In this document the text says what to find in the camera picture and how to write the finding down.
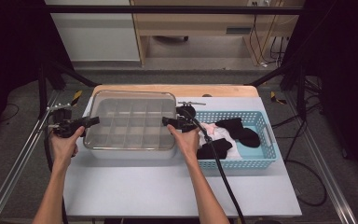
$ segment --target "white wall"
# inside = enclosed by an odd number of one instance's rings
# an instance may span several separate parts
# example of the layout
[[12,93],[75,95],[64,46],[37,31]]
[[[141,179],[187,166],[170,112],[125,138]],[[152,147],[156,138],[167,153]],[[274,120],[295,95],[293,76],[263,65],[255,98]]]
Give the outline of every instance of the white wall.
[[[46,0],[47,5],[119,5],[129,0]],[[61,14],[52,18],[71,61],[137,61],[131,14]]]

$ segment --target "blue plastic basket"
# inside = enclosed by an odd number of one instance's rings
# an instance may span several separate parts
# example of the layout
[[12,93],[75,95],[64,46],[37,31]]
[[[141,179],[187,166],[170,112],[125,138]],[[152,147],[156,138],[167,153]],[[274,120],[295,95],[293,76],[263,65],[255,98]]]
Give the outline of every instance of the blue plastic basket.
[[[255,131],[260,138],[260,147],[246,147],[237,142],[241,160],[220,160],[225,169],[265,169],[277,160],[278,145],[270,125],[260,111],[197,111],[196,119],[203,123],[215,123],[222,119],[241,118],[242,125]],[[199,160],[202,169],[215,169],[215,160]]]

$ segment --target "aluminum rail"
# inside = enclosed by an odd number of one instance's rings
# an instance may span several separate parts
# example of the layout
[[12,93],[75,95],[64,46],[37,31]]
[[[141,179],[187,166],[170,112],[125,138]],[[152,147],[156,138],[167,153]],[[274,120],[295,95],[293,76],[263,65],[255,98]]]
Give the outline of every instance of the aluminum rail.
[[257,14],[303,15],[320,13],[321,10],[303,7],[202,7],[202,6],[19,6],[17,10],[49,13],[155,13],[155,14]]
[[[59,98],[61,92],[60,91],[53,91],[48,100],[48,106],[53,106],[57,99]],[[7,175],[7,178],[0,188],[0,214],[7,203],[7,199],[10,196],[13,189],[16,187],[17,181],[19,180],[21,173],[27,164],[28,159],[30,158],[32,152],[34,151],[34,147],[36,146],[37,141],[40,138],[41,133],[44,129],[44,124],[48,118],[48,113],[39,119],[34,126],[31,134],[29,135],[27,141],[25,142],[19,157],[14,162],[13,166],[11,167],[10,172]]]
[[[295,99],[290,94],[290,92],[285,92],[285,97],[292,108],[293,112],[296,113]],[[310,149],[310,155],[312,156],[313,162],[315,163],[316,168],[318,169],[319,175],[321,176],[322,181],[324,182],[327,192],[330,196],[330,199],[337,210],[337,214],[341,219],[343,224],[356,224],[356,218],[345,199],[344,194],[342,193],[336,179],[330,171],[330,168],[327,166],[327,163],[322,156],[321,150],[315,143],[315,140],[312,137],[310,130],[307,128],[304,132],[305,140]]]

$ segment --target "black cloth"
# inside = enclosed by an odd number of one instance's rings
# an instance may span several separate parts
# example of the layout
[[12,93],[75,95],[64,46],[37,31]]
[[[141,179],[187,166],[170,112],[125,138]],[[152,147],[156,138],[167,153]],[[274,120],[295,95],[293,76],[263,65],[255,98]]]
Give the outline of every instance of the black cloth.
[[[226,140],[226,138],[221,138],[212,141],[214,150],[216,151],[217,157],[219,159],[225,159],[227,157],[227,151],[232,148],[232,144]],[[214,155],[212,152],[211,146],[206,143],[202,145],[202,148],[200,148],[197,151],[197,159],[199,160],[213,160]]]
[[261,144],[256,132],[249,128],[243,128],[241,118],[222,119],[215,124],[218,127],[225,128],[232,139],[240,140],[246,147],[259,147]]

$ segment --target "tabletop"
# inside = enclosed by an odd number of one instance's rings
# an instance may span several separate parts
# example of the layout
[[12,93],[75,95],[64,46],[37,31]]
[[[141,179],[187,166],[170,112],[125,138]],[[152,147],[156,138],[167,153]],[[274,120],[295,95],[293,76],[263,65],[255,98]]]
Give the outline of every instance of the tabletop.
[[[206,102],[208,110],[258,110],[266,113],[254,87],[231,85],[110,85],[100,90],[164,91],[178,101]],[[212,97],[201,97],[204,94]],[[90,111],[90,103],[85,110]],[[196,110],[205,109],[194,105]],[[83,145],[67,172],[64,199],[73,217],[197,217],[198,210],[185,161],[176,152],[168,160],[101,160]],[[301,216],[293,186],[278,150],[267,169],[227,171],[227,180],[246,217]],[[217,200],[229,217],[237,217],[217,171],[204,171]]]

